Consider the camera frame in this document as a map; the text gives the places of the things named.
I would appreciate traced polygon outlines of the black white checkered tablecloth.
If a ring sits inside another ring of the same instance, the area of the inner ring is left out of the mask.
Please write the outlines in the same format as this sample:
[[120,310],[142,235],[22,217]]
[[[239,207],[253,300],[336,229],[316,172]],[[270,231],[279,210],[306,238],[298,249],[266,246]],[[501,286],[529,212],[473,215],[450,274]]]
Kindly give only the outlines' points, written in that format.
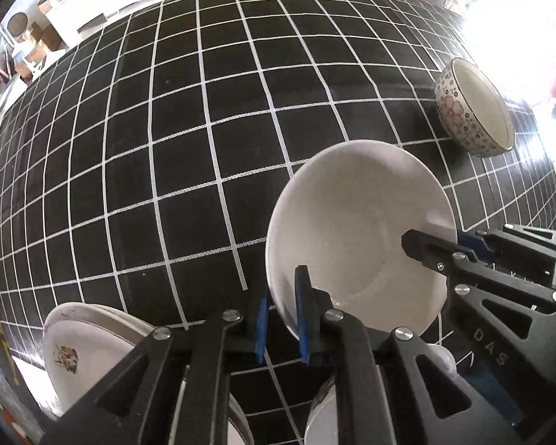
[[[184,327],[261,287],[280,192],[347,141],[418,158],[464,231],[556,229],[525,30],[421,0],[165,0],[99,30],[1,125],[0,352],[42,367],[62,303]],[[510,152],[444,130],[434,89],[456,57],[505,100]]]

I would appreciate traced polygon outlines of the white bowl with cartoon print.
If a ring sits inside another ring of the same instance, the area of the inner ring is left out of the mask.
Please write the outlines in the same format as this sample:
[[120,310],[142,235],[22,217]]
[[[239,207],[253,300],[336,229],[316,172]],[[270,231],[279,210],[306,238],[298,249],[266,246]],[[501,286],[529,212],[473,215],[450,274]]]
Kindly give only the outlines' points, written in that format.
[[306,445],[337,445],[337,402],[334,377],[330,377],[312,401],[305,426]]

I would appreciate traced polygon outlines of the pink flower white plate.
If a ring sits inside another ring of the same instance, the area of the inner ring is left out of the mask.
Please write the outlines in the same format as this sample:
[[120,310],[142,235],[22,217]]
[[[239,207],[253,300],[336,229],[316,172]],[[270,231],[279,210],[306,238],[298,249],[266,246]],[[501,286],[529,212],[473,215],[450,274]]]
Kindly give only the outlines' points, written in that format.
[[[169,434],[168,444],[175,443],[175,436],[179,428],[179,413],[182,411],[183,395],[186,391],[186,378],[189,374],[189,367],[183,373],[182,384],[179,388],[179,398],[175,405],[175,412],[172,416],[172,429]],[[228,398],[228,425],[227,425],[227,444],[228,445],[247,445],[254,444],[255,440],[251,432],[248,420],[232,394]]]

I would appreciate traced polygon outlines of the plain cream white bowl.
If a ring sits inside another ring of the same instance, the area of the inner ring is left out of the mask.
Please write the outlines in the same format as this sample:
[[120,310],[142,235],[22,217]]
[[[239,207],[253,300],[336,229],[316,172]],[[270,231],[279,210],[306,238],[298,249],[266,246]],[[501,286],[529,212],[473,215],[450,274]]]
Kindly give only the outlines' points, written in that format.
[[294,277],[304,265],[312,286],[365,326],[428,330],[446,300],[445,278],[405,254],[409,230],[457,240],[443,187],[412,154],[356,140],[306,162],[276,203],[265,247],[268,286],[287,329],[297,332]]

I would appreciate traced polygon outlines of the floral patterned bowl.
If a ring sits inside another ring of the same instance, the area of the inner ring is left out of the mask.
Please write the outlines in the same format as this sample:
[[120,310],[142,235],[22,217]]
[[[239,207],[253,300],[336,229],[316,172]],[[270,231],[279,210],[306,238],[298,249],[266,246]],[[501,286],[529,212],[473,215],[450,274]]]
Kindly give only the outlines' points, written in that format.
[[438,76],[434,94],[444,130],[469,154],[492,158],[513,149],[515,130],[507,104],[474,63],[453,58]]

